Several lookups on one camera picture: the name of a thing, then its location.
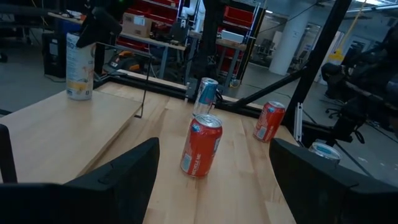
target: wooden table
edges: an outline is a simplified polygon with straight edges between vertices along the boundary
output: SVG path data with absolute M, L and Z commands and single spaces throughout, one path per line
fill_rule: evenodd
M 139 37 L 137 35 L 132 35 L 132 34 L 127 34 L 124 32 L 121 32 L 119 34 L 120 37 L 125 37 L 127 39 L 131 39 L 131 40 L 135 40 L 135 41 L 139 41 L 139 42 L 143 42 L 149 45 L 154 45 L 154 46 L 158 46 L 158 47 L 163 47 L 163 54 L 162 54 L 162 61 L 160 63 L 160 70 L 159 70 L 159 78 L 163 79 L 164 78 L 164 73 L 165 73 L 165 69 L 166 69 L 166 63 L 167 63 L 167 56 L 169 54 L 169 49 L 175 49 L 177 50 L 177 55 L 179 54 L 180 51 L 185 51 L 186 47 L 185 46 L 181 46 L 181 45 L 173 45 L 173 44 L 169 44 L 166 42 L 162 42 L 162 41 L 158 41 L 158 40 L 154 40 L 151 38 L 147 38 L 147 37 Z
M 140 108 L 97 91 L 88 101 L 63 91 L 0 118 L 10 132 L 18 182 L 63 184 L 84 174 Z
M 98 91 L 131 100 L 144 94 L 116 83 L 106 83 Z M 183 100 L 147 92 L 143 118 L 134 118 L 94 167 L 159 137 L 159 168 L 145 224 L 295 223 L 272 170 L 269 144 L 252 136 L 253 118 L 213 110 L 223 121 L 224 133 L 210 173 L 193 179 L 180 170 L 192 109 Z M 276 137 L 295 143 L 283 126 Z
M 197 33 L 195 31 L 191 30 L 188 35 L 193 39 L 188 58 L 193 58 L 198 41 L 201 39 L 201 33 Z M 223 52 L 221 53 L 220 61 L 218 62 L 217 74 L 219 74 L 221 72 L 221 66 L 222 66 L 223 60 L 225 58 L 226 48 L 235 49 L 234 55 L 231 58 L 232 62 L 231 62 L 231 65 L 229 66 L 228 72 L 226 74 L 225 83 L 224 83 L 224 89 L 227 89 L 229 87 L 229 83 L 231 82 L 233 72 L 235 69 L 235 65 L 236 65 L 236 62 L 238 61 L 239 53 L 240 53 L 240 51 L 245 51 L 247 46 L 246 46 L 246 44 L 239 44 L 239 43 L 232 42 L 229 40 L 224 40 L 224 39 L 216 39 L 216 44 L 224 47 Z M 185 71 L 184 83 L 188 82 L 188 79 L 190 77 L 190 72 L 191 72 L 191 66 L 192 66 L 192 61 L 189 61 L 187 64 L 187 69 Z
M 58 15 L 58 14 L 55 14 L 55 13 L 52 13 L 52 12 L 49 12 L 48 15 L 51 16 L 51 17 L 54 17 L 54 18 L 57 18 L 57 19 L 63 19 L 65 21 L 69 21 L 69 22 L 72 22 L 72 23 L 76 23 L 76 24 L 80 24 L 80 25 L 83 24 L 82 20 L 61 16 L 61 15 Z

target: cardboard box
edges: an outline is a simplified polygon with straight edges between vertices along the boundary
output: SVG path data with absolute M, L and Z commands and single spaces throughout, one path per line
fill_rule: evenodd
M 152 20 L 130 13 L 123 15 L 123 32 L 139 37 L 149 37 Z

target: blue can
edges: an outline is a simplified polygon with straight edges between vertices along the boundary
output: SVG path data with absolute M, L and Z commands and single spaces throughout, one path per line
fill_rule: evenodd
M 209 113 L 213 105 L 218 82 L 212 78 L 202 78 L 198 90 L 197 100 L 193 106 L 193 116 Z

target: fallen can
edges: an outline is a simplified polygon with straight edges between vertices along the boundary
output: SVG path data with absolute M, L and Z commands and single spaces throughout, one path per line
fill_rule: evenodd
M 342 158 L 341 154 L 335 148 L 320 142 L 312 143 L 311 147 L 308 150 L 320 157 L 329 159 L 336 164 L 339 164 Z
M 286 109 L 282 103 L 270 101 L 264 105 L 253 136 L 260 141 L 270 141 L 282 122 Z
M 192 177 L 207 175 L 222 135 L 220 119 L 211 114 L 196 115 L 188 130 L 181 169 Z

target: red can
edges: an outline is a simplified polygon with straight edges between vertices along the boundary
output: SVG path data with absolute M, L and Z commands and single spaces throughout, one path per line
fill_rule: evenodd
M 264 105 L 253 135 L 260 141 L 268 142 L 278 130 L 286 109 L 282 103 L 270 101 Z
M 216 116 L 196 115 L 188 130 L 181 158 L 181 169 L 192 177 L 207 175 L 222 134 L 222 122 Z

